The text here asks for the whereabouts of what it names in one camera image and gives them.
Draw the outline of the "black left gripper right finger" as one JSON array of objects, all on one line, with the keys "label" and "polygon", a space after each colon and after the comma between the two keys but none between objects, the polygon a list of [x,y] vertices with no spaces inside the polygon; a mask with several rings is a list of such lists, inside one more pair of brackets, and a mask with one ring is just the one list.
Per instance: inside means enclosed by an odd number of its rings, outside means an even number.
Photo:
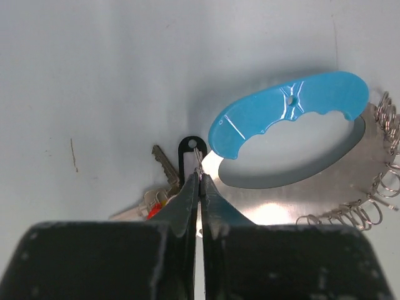
[{"label": "black left gripper right finger", "polygon": [[357,229],[251,222],[200,183],[207,299],[392,299],[377,257]]}]

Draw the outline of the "metal key organizer with rings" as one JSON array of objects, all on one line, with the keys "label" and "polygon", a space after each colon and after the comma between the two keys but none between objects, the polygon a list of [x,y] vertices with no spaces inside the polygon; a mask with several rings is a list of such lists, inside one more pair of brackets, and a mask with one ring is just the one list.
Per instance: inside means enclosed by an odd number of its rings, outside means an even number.
[{"label": "metal key organizer with rings", "polygon": [[245,96],[212,122],[201,170],[215,194],[260,225],[367,231],[397,211],[399,107],[334,71]]}]

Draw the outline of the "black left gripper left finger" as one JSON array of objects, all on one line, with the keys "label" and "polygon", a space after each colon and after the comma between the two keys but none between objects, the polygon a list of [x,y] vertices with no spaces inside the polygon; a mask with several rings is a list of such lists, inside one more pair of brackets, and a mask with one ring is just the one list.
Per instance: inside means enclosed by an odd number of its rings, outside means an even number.
[{"label": "black left gripper left finger", "polygon": [[147,221],[31,226],[1,279],[2,299],[193,299],[199,175]]}]

